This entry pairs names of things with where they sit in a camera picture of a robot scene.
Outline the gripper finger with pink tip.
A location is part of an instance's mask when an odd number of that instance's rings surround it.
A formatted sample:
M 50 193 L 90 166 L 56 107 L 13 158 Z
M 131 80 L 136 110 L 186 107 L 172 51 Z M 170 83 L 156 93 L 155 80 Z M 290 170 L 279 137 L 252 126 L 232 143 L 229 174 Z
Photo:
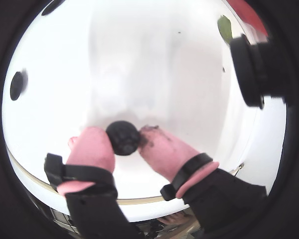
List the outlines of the gripper finger with pink tip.
M 74 139 L 66 164 L 59 155 L 46 156 L 47 179 L 66 199 L 74 225 L 85 239 L 142 238 L 117 203 L 114 168 L 109 137 L 99 127 L 88 127 Z

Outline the gripper finger with stained pink tip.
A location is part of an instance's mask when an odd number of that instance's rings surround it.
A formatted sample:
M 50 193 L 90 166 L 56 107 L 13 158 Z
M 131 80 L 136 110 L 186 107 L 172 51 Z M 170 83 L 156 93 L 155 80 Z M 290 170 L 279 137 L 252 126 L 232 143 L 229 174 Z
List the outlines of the gripper finger with stained pink tip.
M 169 184 L 160 193 L 166 201 L 182 199 L 205 233 L 240 221 L 267 198 L 264 186 L 253 185 L 219 168 L 219 162 L 157 127 L 140 130 L 139 153 Z

